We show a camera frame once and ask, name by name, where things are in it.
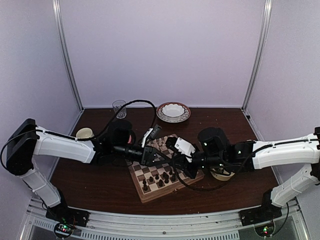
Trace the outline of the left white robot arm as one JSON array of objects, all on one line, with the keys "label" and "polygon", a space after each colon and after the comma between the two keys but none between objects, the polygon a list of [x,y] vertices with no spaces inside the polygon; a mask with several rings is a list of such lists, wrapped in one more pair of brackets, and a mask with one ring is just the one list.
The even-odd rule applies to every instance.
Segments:
[{"label": "left white robot arm", "polygon": [[123,156],[130,162],[147,167],[172,163],[170,157],[155,147],[130,143],[132,133],[132,130],[116,127],[100,137],[78,138],[49,131],[28,118],[3,146],[7,153],[2,165],[8,172],[23,179],[52,209],[55,217],[67,222],[72,218],[71,209],[62,192],[36,168],[33,156],[53,156],[91,165],[110,163],[113,156]]}]

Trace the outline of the tall dark chess piece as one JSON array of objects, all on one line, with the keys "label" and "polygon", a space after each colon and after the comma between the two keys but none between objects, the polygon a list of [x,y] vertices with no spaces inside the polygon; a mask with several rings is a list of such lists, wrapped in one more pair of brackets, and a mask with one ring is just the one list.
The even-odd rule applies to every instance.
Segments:
[{"label": "tall dark chess piece", "polygon": [[164,182],[165,182],[166,184],[169,183],[169,176],[168,176],[167,174],[166,174],[165,177],[164,177]]}]

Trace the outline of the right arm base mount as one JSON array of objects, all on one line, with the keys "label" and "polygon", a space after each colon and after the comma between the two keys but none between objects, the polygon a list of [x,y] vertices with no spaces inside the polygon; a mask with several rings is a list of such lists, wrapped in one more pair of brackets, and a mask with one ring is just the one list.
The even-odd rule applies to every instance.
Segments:
[{"label": "right arm base mount", "polygon": [[282,208],[272,205],[271,192],[271,190],[268,190],[263,194],[261,206],[239,212],[242,226],[255,225],[282,216]]}]

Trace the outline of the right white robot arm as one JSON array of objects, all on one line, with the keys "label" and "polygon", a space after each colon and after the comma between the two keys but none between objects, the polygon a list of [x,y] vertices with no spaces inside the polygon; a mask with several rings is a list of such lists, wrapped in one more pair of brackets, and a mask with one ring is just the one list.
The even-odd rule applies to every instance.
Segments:
[{"label": "right white robot arm", "polygon": [[281,185],[263,195],[256,210],[259,220],[268,220],[276,209],[283,207],[311,185],[320,183],[320,129],[306,136],[277,141],[247,140],[230,144],[221,128],[208,127],[197,136],[202,150],[181,137],[167,140],[166,145],[177,152],[172,159],[190,178],[198,169],[212,169],[218,174],[251,172],[268,167],[302,164],[303,167]]}]

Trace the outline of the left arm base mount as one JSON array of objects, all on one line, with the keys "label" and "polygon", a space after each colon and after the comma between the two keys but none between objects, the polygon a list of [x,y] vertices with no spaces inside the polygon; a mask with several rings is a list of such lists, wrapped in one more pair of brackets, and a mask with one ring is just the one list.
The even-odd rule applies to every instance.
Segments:
[{"label": "left arm base mount", "polygon": [[86,210],[70,208],[60,189],[60,203],[54,207],[48,207],[46,210],[46,218],[58,221],[69,226],[86,227],[90,213]]}]

